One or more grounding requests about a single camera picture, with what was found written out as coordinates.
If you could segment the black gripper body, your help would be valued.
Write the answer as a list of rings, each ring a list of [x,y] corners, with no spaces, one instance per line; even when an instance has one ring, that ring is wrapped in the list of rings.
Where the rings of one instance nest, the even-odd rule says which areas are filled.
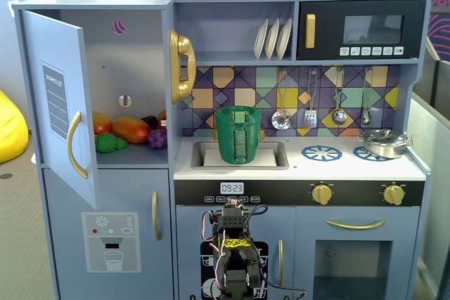
[[[244,210],[244,202],[242,198],[227,197],[224,203],[224,209],[239,209]]]

